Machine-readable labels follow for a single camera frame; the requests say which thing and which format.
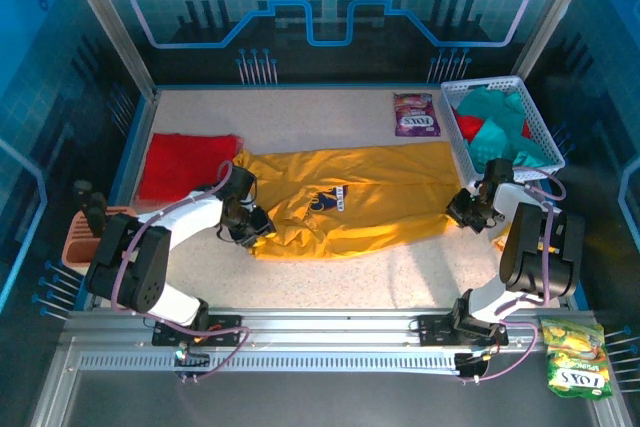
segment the yellow shirt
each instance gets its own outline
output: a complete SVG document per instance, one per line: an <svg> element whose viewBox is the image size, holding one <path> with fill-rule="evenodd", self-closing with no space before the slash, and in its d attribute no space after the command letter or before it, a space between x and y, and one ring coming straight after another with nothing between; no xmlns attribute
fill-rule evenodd
<svg viewBox="0 0 640 427"><path fill-rule="evenodd" d="M276 227L250 249L259 259L351 257L442 234L445 207L460 189L446 142L245 150L234 163L257 177L257 204Z"/></svg>

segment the snack bag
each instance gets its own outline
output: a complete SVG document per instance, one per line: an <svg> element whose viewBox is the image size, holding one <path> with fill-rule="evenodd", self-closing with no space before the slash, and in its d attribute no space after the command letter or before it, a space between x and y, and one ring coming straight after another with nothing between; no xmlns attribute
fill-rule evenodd
<svg viewBox="0 0 640 427"><path fill-rule="evenodd" d="M397 137L439 137L431 94L393 94Z"/></svg>
<svg viewBox="0 0 640 427"><path fill-rule="evenodd" d="M599 400L611 396L601 325L542 319L549 389L560 397Z"/></svg>

